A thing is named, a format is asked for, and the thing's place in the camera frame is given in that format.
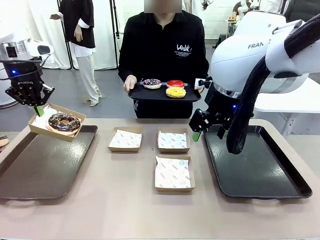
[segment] red donut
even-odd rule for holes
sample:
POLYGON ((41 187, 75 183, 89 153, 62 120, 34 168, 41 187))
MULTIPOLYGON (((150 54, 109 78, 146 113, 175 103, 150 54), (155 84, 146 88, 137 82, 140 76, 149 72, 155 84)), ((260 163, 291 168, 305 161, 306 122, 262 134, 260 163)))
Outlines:
POLYGON ((166 83, 166 86, 168 88, 170 87, 178 87, 178 88, 184 88, 185 87, 185 84, 183 81, 180 81, 180 80, 171 80, 171 81, 168 81, 166 83))

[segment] cardboard tray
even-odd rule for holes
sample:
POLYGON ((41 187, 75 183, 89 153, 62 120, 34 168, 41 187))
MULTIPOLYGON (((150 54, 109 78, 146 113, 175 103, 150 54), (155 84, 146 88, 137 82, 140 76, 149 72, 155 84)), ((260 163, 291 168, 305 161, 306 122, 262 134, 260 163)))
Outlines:
POLYGON ((67 108, 52 104, 52 103, 46 104, 43 108, 45 108, 48 105, 50 105, 51 108, 53 108, 53 109, 55 109, 57 111, 60 111, 60 112, 66 113, 66 114, 72 114, 75 117, 77 117, 78 119, 81 119, 79 131, 74 135, 66 136, 66 135, 63 135, 63 134, 60 134, 60 133, 57 133, 57 132, 53 132, 53 131, 46 130, 46 129, 43 129, 43 128, 40 128, 40 127, 37 127, 37 126, 33 126, 32 123, 34 122, 34 120, 37 117, 37 114, 34 114, 34 116, 28 122, 28 125, 29 125, 29 128, 30 128, 31 132, 36 133, 36 134, 46 135, 46 136, 49 136, 49 137, 52 137, 52 138, 55 138, 55 139, 60 139, 62 141, 66 141, 66 142, 71 143, 77 137, 78 133, 80 132, 80 130, 81 130, 82 126, 83 126, 83 123, 84 123, 84 121, 86 119, 86 115, 83 115, 83 114, 81 114, 79 112, 72 111, 70 109, 67 109, 67 108))
POLYGON ((228 152, 219 126, 204 131, 221 191, 228 197, 249 199, 303 199, 312 190, 262 126, 249 126, 243 151, 228 152))
POLYGON ((0 164, 0 199, 59 199, 70 190, 97 132, 84 125, 73 142, 30 132, 0 164))
POLYGON ((143 137, 143 128, 142 127, 126 127, 126 126, 121 126, 121 127, 115 127, 112 131, 112 137, 109 140, 108 143, 108 148, 110 149, 111 152, 126 152, 126 153, 137 153, 139 152, 139 149, 141 147, 135 147, 135 148, 119 148, 119 147, 110 147, 110 143, 114 136, 116 135, 117 130, 122 130, 126 131, 129 133, 135 133, 135 134, 141 134, 141 143, 142 143, 142 137, 143 137))
MULTIPOLYGON (((191 161, 190 156, 179 156, 179 155, 159 155, 157 156, 158 158, 163 158, 163 159, 181 159, 181 160, 189 160, 189 174, 190 174, 190 183, 191 187, 189 188, 161 188, 161 187, 156 187, 156 177, 154 177, 154 187, 157 191, 159 192, 192 192, 194 188, 196 187, 196 182, 195 182, 195 173, 194 173, 194 168, 193 164, 191 161)), ((156 167, 158 165, 157 159, 155 159, 155 166, 154 166, 154 174, 156 174, 156 167)))
POLYGON ((158 137, 157 137, 157 145, 160 153, 187 153, 189 152, 191 145, 190 145, 190 138, 188 134, 187 128, 159 128, 158 130, 158 137), (184 134, 186 136, 186 148, 161 148, 159 146, 159 137, 160 132, 162 133, 172 133, 172 134, 184 134))
POLYGON ((166 102, 181 102, 194 103, 201 99, 199 91, 195 90, 191 85, 185 84, 184 89, 186 95, 181 99, 174 99, 166 95, 167 83, 163 82, 162 86, 157 90, 146 89, 142 82, 138 82, 134 89, 132 89, 128 96, 133 100, 147 100, 147 101, 166 101, 166 102))

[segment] cardboard box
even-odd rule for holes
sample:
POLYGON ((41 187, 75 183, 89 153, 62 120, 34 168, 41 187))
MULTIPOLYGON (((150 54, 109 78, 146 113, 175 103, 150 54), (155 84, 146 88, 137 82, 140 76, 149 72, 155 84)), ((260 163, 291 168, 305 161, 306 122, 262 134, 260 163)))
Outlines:
MULTIPOLYGON (((154 177, 154 187, 159 192, 192 192, 193 189, 196 187, 195 182, 195 173, 194 168, 192 165, 191 157, 190 156, 182 156, 182 155, 159 155, 158 158, 163 159, 181 159, 181 160, 189 160, 188 168, 189 168, 189 175, 190 175, 190 183, 191 187, 189 188, 162 188, 156 187, 156 177, 154 177)), ((157 159, 155 158, 155 167, 154 167, 154 174, 156 174, 156 167, 157 167, 157 159)))
POLYGON ((32 123, 36 119, 37 114, 34 114, 34 116, 28 122, 28 125, 29 125, 29 128, 30 128, 31 132, 36 133, 36 134, 47 135, 49 137, 52 137, 52 138, 55 138, 55 139, 60 139, 62 141, 66 141, 66 142, 71 143, 75 139, 75 137, 78 135, 80 129, 82 128, 83 123, 84 123, 84 121, 86 119, 86 115, 83 115, 83 114, 81 114, 79 112, 72 111, 70 109, 67 109, 67 108, 64 108, 64 107, 61 107, 61 106, 58 106, 58 105, 54 105, 54 104, 51 104, 51 103, 46 104, 44 106, 44 108, 47 107, 48 105, 50 105, 51 108, 53 108, 53 109, 55 109, 55 110, 57 110, 59 112, 63 112, 63 113, 66 113, 66 114, 72 114, 73 116, 75 116, 78 119, 80 119, 81 122, 80 122, 80 128, 79 128, 78 132, 76 134, 74 134, 74 135, 66 136, 66 135, 63 135, 63 134, 60 134, 60 133, 57 133, 57 132, 53 132, 53 131, 50 131, 50 130, 47 130, 47 129, 43 129, 43 128, 34 126, 34 125, 32 125, 32 123))
POLYGON ((190 150, 190 138, 188 134, 188 129, 187 128, 159 128, 158 130, 158 138, 157 138, 157 145, 160 153, 187 153, 190 150), (171 134, 184 134, 186 137, 186 148, 161 148, 159 146, 159 137, 160 137, 160 132, 162 133, 171 133, 171 134))
POLYGON ((112 141, 112 139, 114 138, 114 136, 116 135, 117 130, 122 130, 122 131, 126 131, 129 133, 134 133, 134 134, 141 134, 141 142, 142 142, 142 136, 143 136, 143 129, 142 127, 115 127, 112 131, 112 137, 108 143, 108 148, 110 149, 111 152, 129 152, 129 153, 137 153, 139 152, 139 149, 141 147, 135 147, 135 148, 120 148, 120 147, 110 147, 110 143, 112 141))

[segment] black baking tray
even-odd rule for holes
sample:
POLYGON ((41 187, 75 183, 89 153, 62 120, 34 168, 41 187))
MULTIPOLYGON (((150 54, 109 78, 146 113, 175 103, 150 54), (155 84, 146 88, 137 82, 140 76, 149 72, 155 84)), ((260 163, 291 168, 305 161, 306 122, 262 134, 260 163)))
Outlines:
POLYGON ((189 84, 184 85, 186 90, 186 95, 181 99, 174 99, 166 95, 167 83, 163 82, 162 86, 159 89, 152 90, 144 88, 142 82, 138 82, 134 89, 132 89, 128 96, 133 100, 148 100, 148 101, 175 101, 175 102, 185 102, 185 103, 194 103, 201 99, 199 91, 195 90, 189 84))
POLYGON ((304 199, 312 190, 262 126, 249 126, 243 151, 228 152, 218 126, 204 131, 221 191, 228 197, 250 199, 304 199))
POLYGON ((98 127, 72 142, 30 132, 0 164, 0 199, 59 199, 70 190, 98 127))

